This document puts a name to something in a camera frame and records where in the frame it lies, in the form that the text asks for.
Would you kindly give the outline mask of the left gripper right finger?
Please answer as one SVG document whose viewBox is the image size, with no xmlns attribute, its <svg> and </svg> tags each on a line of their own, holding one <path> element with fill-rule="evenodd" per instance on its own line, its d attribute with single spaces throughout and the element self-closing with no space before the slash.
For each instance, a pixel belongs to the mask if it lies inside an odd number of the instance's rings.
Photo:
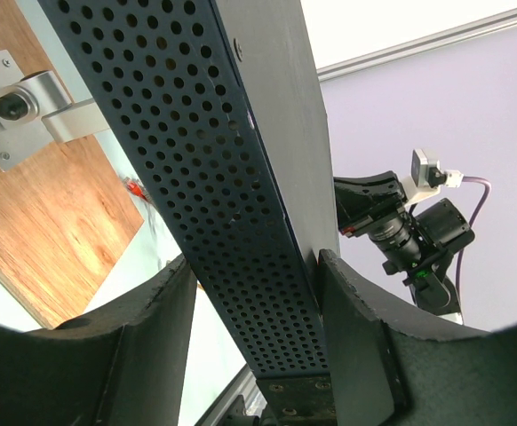
<svg viewBox="0 0 517 426">
<path fill-rule="evenodd" d="M 319 255 L 322 322 L 340 425 L 517 425 L 517 324 L 441 319 Z"/>
</svg>

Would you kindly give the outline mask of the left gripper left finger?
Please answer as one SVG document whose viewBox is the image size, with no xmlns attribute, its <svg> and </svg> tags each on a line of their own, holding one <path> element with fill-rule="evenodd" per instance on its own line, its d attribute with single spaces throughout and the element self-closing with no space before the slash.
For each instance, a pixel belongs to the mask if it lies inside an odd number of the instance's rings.
<svg viewBox="0 0 517 426">
<path fill-rule="evenodd" d="M 0 425 L 175 425 L 196 279 L 183 256 L 54 329 L 0 326 Z"/>
</svg>

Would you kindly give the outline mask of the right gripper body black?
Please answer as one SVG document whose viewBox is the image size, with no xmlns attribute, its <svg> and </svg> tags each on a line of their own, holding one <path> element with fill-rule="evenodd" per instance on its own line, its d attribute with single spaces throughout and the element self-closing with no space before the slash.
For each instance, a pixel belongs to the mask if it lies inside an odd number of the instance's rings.
<svg viewBox="0 0 517 426">
<path fill-rule="evenodd" d="M 408 200 L 401 181 L 391 170 L 372 177 L 334 177 L 338 230 L 361 236 L 369 227 L 404 210 Z"/>
</svg>

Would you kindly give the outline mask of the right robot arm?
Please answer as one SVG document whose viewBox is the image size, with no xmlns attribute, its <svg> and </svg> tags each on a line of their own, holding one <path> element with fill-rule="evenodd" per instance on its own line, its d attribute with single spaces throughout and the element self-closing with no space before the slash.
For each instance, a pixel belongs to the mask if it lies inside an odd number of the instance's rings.
<svg viewBox="0 0 517 426">
<path fill-rule="evenodd" d="M 386 275 L 406 274 L 403 284 L 419 309 L 461 324 L 460 298 L 448 269 L 475 234 L 446 198 L 417 216 L 410 211 L 440 188 L 418 186 L 411 177 L 400 179 L 388 171 L 336 177 L 334 189 L 339 232 L 347 238 L 368 236 L 386 258 Z"/>
</svg>

